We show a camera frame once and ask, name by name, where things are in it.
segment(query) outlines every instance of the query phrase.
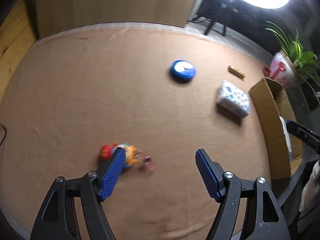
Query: blue round toy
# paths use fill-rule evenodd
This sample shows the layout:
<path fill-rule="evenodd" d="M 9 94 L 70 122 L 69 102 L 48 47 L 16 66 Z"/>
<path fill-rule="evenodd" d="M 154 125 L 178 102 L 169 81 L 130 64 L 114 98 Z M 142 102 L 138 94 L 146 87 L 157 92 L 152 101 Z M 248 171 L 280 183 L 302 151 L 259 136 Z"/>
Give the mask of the blue round toy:
<path fill-rule="evenodd" d="M 176 60 L 172 63 L 171 72 L 174 77 L 189 81 L 196 75 L 196 68 L 189 62 Z"/>

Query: open cardboard box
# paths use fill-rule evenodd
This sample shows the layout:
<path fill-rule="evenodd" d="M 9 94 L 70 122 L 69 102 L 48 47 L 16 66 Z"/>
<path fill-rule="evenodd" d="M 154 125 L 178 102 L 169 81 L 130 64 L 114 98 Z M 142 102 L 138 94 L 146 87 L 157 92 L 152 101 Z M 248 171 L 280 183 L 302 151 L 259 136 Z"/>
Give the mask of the open cardboard box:
<path fill-rule="evenodd" d="M 287 93 L 280 83 L 262 78 L 249 94 L 257 110 L 269 156 L 271 179 L 292 177 L 302 161 L 302 142 L 290 135 L 292 162 L 279 116 L 296 121 Z"/>

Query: green leaves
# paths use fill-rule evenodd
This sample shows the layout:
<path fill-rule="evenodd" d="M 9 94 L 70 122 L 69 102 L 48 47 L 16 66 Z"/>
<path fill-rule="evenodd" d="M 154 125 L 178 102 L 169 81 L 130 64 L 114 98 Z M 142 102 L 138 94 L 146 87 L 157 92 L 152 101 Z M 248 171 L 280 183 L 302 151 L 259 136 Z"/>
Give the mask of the green leaves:
<path fill-rule="evenodd" d="M 296 30 L 296 36 L 295 39 L 293 39 L 291 36 L 286 36 L 284 31 L 276 24 L 268 21 L 267 23 L 269 25 L 266 25 L 267 28 L 265 28 L 265 30 L 271 31 L 272 34 L 277 37 L 281 49 L 286 53 L 287 57 L 290 59 L 298 73 L 300 75 L 308 75 L 316 83 L 316 85 L 320 87 L 320 81 L 312 75 L 314 71 L 320 69 L 317 62 L 317 56 L 312 51 L 304 51 L 303 46 L 299 41 L 298 30 Z M 318 100 L 318 104 L 320 105 L 320 101 L 315 90 L 303 77 L 301 78 L 312 89 Z"/>

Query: black cable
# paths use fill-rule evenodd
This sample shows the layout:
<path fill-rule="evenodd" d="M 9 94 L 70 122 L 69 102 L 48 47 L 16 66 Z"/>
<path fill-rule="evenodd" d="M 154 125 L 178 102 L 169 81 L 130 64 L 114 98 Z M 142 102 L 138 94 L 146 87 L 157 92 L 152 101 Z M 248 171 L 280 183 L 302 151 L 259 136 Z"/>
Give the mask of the black cable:
<path fill-rule="evenodd" d="M 298 221 L 300 221 L 301 219 L 303 219 L 303 218 L 305 218 L 307 215 L 309 215 L 313 210 L 315 210 L 315 209 L 319 206 L 319 204 L 320 204 L 320 201 L 319 201 L 318 204 L 315 205 L 315 206 L 313 207 L 313 209 L 311 209 L 307 214 L 305 214 L 304 216 L 302 216 L 301 218 L 299 218 Z"/>
<path fill-rule="evenodd" d="M 1 140 L 1 142 L 0 142 L 0 146 L 2 145 L 2 143 L 3 143 L 3 141 L 4 141 L 4 139 L 5 139 L 5 137 L 7 136 L 7 128 L 2 124 L 2 123 L 0 123 L 0 126 L 3 128 L 3 130 L 4 130 L 4 136 L 3 136 L 3 138 L 2 138 L 2 140 Z"/>

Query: brown fabric surface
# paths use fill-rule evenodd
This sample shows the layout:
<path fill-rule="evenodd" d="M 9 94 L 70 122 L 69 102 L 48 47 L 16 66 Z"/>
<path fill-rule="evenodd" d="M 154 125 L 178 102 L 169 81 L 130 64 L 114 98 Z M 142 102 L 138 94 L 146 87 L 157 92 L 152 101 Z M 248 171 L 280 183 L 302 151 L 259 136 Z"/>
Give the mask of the brown fabric surface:
<path fill-rule="evenodd" d="M 188 84 L 169 76 L 177 59 L 197 68 Z M 229 73 L 228 65 L 245 80 Z M 97 167 L 103 144 L 128 142 L 150 154 L 158 168 L 152 176 L 135 168 L 123 173 L 103 203 L 117 239 L 204 239 L 218 204 L 197 170 L 198 148 L 240 178 L 270 176 L 253 103 L 239 123 L 214 102 L 223 79 L 248 91 L 262 67 L 224 45 L 170 31 L 88 30 L 35 43 L 0 105 L 8 129 L 1 207 L 30 232 L 57 176 L 82 177 Z M 79 203 L 79 225 L 88 239 Z"/>

